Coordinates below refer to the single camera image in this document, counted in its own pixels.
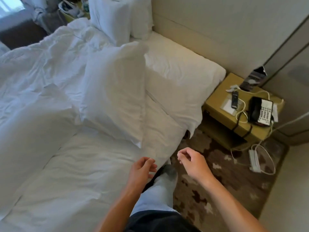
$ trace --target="remote control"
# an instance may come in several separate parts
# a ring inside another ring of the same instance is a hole
[[[237,109],[238,107],[238,92],[237,91],[234,91],[232,93],[232,105],[231,105],[232,108],[234,109]]]

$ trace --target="light blue jeans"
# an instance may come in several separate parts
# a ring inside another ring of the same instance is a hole
[[[176,187],[178,174],[170,164],[164,165],[162,174],[149,187],[135,204],[131,216],[140,211],[159,210],[176,212],[173,209],[173,192]]]

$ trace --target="telephone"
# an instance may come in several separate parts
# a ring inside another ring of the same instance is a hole
[[[252,97],[249,101],[248,122],[261,127],[269,127],[272,118],[273,102]]]

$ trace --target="headboard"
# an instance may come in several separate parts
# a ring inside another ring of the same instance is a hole
[[[154,30],[241,77],[308,14],[308,0],[153,0]]]

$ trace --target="patterned carpet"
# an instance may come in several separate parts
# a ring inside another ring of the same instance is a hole
[[[276,166],[287,152],[287,148],[269,138],[263,146],[272,156]],[[187,174],[177,161],[177,152],[185,147],[200,152],[206,158],[214,176],[230,191],[230,193],[255,217],[259,217],[263,205],[270,193],[276,176],[254,173],[249,170],[248,152],[233,152],[235,163],[230,151],[196,129],[191,139],[183,139],[177,151],[171,157],[172,164],[178,171],[178,183],[174,192],[174,209],[203,232],[229,231],[205,190]],[[259,156],[261,169],[272,172],[272,163],[262,153]]]

